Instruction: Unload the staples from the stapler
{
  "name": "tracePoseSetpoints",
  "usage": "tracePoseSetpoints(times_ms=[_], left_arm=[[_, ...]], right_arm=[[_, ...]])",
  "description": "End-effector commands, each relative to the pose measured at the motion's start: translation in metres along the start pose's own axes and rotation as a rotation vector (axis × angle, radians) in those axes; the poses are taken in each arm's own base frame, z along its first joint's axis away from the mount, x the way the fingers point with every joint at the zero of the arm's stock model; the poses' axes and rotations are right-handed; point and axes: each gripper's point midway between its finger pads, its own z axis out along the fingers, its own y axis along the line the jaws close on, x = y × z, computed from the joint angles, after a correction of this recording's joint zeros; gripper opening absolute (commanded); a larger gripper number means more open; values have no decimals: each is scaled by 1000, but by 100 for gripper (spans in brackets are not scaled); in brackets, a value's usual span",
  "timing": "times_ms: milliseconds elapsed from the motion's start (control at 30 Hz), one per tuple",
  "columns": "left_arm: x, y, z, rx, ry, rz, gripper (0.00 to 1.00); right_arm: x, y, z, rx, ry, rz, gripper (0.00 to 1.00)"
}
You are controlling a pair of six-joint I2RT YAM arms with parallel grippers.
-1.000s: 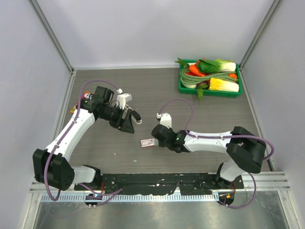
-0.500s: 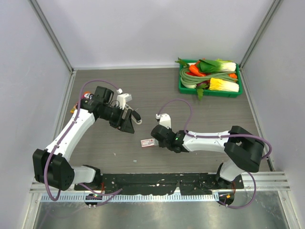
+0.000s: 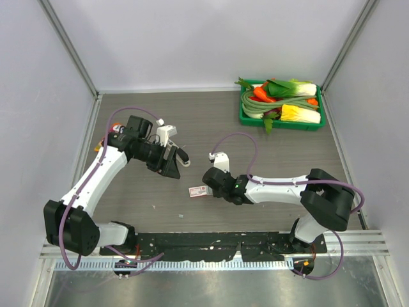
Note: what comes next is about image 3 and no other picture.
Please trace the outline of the red white staple box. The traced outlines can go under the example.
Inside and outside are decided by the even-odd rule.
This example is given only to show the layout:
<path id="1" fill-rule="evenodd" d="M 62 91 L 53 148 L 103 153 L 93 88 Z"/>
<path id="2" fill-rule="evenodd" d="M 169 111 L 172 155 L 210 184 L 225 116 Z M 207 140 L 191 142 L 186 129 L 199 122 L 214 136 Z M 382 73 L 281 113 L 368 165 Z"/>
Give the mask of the red white staple box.
<path id="1" fill-rule="evenodd" d="M 211 196 L 213 191 L 207 185 L 197 186 L 197 187 L 190 187 L 189 188 L 189 197 L 190 198 L 197 198 L 202 196 Z"/>

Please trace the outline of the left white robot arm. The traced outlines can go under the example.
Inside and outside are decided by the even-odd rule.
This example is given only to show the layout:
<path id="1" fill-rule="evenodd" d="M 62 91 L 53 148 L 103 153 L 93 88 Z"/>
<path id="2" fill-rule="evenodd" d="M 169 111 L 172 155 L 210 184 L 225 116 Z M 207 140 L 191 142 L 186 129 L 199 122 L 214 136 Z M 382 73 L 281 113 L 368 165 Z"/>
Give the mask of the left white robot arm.
<path id="1" fill-rule="evenodd" d="M 80 180 L 59 201 L 50 200 L 44 206 L 49 244 L 81 256 L 105 246 L 114 246 L 122 255 L 135 250 L 133 226 L 117 221 L 96 224 L 93 214 L 109 184 L 132 159 L 163 177 L 180 178 L 178 164 L 189 164 L 189 157 L 171 141 L 176 127 L 163 120 L 157 120 L 157 124 L 153 141 L 149 140 L 153 124 L 138 116 L 131 116 L 125 126 L 109 129 Z"/>

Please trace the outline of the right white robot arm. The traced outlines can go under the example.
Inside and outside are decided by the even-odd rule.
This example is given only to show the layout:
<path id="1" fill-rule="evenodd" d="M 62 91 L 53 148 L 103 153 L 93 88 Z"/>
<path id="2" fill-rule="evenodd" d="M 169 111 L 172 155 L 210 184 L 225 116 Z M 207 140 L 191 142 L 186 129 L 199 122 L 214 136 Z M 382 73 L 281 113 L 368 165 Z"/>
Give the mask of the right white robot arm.
<path id="1" fill-rule="evenodd" d="M 216 198 L 235 205 L 289 203 L 306 209 L 304 217 L 295 220 L 288 237 L 290 248 L 304 252 L 327 230 L 343 232 L 348 227 L 355 193 L 343 182 L 322 169 L 296 178 L 261 178 L 240 175 L 211 167 L 202 177 Z"/>

